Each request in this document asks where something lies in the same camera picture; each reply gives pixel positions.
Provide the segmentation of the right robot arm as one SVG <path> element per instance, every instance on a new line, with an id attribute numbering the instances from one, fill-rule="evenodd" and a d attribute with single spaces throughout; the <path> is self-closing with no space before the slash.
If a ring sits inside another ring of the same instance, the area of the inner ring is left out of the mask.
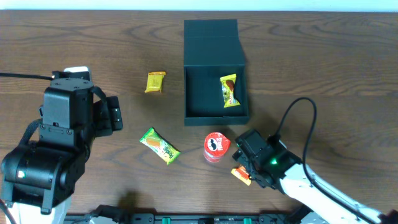
<path id="1" fill-rule="evenodd" d="M 265 139 L 252 129 L 238 136 L 236 144 L 233 159 L 251 180 L 298 200 L 328 223 L 397 223 L 397 210 L 383 214 L 347 196 L 289 151 L 278 134 Z"/>

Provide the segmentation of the dark green open box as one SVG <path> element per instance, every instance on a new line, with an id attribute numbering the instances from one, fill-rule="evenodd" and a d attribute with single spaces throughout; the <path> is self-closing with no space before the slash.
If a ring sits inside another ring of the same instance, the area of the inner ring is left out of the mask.
<path id="1" fill-rule="evenodd" d="M 184 21 L 186 126 L 246 124 L 249 121 L 246 58 L 236 19 Z M 235 74 L 238 106 L 224 107 L 220 78 Z"/>

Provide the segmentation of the yellow chocolate bar wrapper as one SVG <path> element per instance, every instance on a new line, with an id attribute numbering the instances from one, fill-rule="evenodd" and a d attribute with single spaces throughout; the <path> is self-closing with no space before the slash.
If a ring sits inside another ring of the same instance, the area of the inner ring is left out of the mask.
<path id="1" fill-rule="evenodd" d="M 234 96 L 236 74 L 230 74 L 220 78 L 224 108 L 239 106 L 240 102 Z"/>

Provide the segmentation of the black mounting rail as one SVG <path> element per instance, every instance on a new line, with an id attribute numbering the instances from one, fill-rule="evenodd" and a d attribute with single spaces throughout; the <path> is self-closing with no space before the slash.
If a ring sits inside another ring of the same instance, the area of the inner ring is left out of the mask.
<path id="1" fill-rule="evenodd" d="M 67 215 L 64 223 L 117 223 L 117 224 L 279 224 L 301 223 L 311 210 L 302 206 L 292 214 L 263 213 L 260 215 L 154 215 L 129 213 L 117 207 L 100 205 L 84 215 Z"/>

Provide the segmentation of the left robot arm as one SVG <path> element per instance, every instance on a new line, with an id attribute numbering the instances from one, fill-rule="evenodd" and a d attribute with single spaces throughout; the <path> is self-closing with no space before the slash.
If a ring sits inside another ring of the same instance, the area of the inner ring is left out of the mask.
<path id="1" fill-rule="evenodd" d="M 88 67 L 54 71 L 39 119 L 1 162 L 8 223 L 63 223 L 96 138 L 123 128 L 119 100 L 95 86 Z"/>

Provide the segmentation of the green yellow snack packet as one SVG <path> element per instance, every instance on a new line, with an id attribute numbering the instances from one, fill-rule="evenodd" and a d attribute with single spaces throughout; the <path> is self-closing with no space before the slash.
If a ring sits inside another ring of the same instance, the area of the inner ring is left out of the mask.
<path id="1" fill-rule="evenodd" d="M 173 163 L 180 155 L 180 151 L 159 135 L 154 128 L 150 128 L 141 137 L 140 142 L 153 150 L 167 165 Z"/>

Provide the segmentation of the small yellow snack packet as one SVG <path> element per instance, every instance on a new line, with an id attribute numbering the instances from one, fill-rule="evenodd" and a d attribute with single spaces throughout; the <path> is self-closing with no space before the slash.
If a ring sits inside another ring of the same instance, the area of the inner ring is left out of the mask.
<path id="1" fill-rule="evenodd" d="M 165 71 L 149 72 L 145 93 L 162 91 L 163 79 L 166 76 Z"/>

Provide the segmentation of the yellow orange biscuit packet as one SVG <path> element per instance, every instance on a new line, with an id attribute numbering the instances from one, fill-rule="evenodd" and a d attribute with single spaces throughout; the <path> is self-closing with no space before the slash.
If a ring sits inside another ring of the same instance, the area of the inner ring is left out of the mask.
<path id="1" fill-rule="evenodd" d="M 244 166 L 239 165 L 237 168 L 231 170 L 231 173 L 238 178 L 240 181 L 244 182 L 247 186 L 250 186 L 252 180 L 249 173 L 244 168 Z"/>

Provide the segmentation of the red Pringles can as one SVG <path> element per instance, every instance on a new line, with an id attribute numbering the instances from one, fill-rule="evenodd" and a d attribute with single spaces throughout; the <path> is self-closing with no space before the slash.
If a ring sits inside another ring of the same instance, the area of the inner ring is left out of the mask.
<path id="1" fill-rule="evenodd" d="M 222 160 L 231 145 L 231 141 L 219 132 L 207 135 L 204 142 L 204 157 L 208 162 Z"/>

